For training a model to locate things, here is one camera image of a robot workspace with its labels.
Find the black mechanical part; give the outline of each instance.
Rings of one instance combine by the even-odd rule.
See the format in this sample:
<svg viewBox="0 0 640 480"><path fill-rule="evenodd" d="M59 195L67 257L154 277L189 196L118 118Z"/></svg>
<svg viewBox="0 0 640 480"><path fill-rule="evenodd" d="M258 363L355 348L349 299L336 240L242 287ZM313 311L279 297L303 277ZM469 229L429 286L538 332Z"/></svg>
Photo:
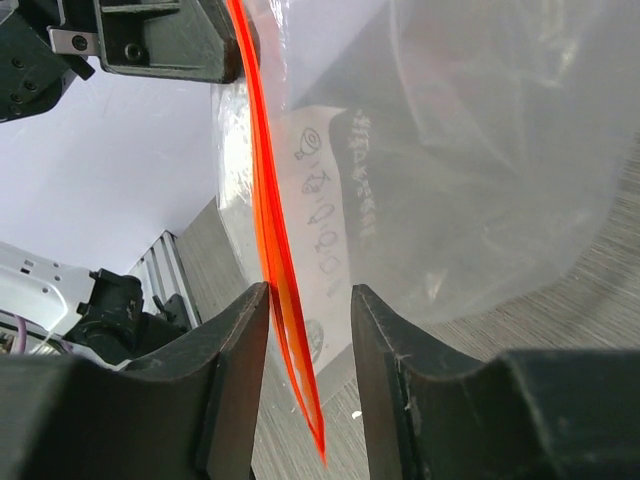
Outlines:
<svg viewBox="0 0 640 480"><path fill-rule="evenodd" d="M107 270L91 275L95 286L89 303L78 307L82 319L65 340L89 347L104 361L118 365L147 355L186 331L177 323L177 317L172 316L173 321L169 321L142 311L142 287L136 277ZM178 302L174 302L179 315Z"/></svg>
<svg viewBox="0 0 640 480"><path fill-rule="evenodd" d="M0 122L53 108L76 75L94 73L85 55L124 75L231 83L242 74L224 0L8 0Z"/></svg>
<svg viewBox="0 0 640 480"><path fill-rule="evenodd" d="M124 372L0 356L0 478L250 478L268 328L261 284Z"/></svg>
<svg viewBox="0 0 640 480"><path fill-rule="evenodd" d="M231 83L242 72L223 0L94 3L102 68L108 72L210 83Z"/></svg>
<svg viewBox="0 0 640 480"><path fill-rule="evenodd" d="M76 75L93 74L81 57L51 51L47 26L59 21L45 0L0 6L0 123L51 110Z"/></svg>
<svg viewBox="0 0 640 480"><path fill-rule="evenodd" d="M487 364L369 287L352 328L372 480L640 478L638 351L512 351Z"/></svg>

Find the clear plastic bag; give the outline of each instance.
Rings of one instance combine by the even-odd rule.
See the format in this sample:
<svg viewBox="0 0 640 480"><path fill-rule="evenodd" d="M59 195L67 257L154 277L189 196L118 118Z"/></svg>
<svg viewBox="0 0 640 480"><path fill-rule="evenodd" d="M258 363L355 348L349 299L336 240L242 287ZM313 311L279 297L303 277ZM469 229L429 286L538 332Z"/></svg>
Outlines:
<svg viewBox="0 0 640 480"><path fill-rule="evenodd" d="M640 4L248 7L317 374L350 344L353 284L433 324L558 279L590 244L640 127ZM261 280L246 86L213 88L219 208Z"/></svg>

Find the purple cable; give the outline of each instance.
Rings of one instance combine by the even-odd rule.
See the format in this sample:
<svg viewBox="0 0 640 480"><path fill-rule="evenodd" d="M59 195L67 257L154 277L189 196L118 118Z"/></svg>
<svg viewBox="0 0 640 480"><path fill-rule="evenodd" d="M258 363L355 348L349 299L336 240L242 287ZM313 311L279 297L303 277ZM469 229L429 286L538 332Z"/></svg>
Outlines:
<svg viewBox="0 0 640 480"><path fill-rule="evenodd" d="M14 340L17 344L14 343L14 346L11 348L11 353L21 355L27 349L27 321L18 315L14 315L14 318L18 322L18 335Z"/></svg>

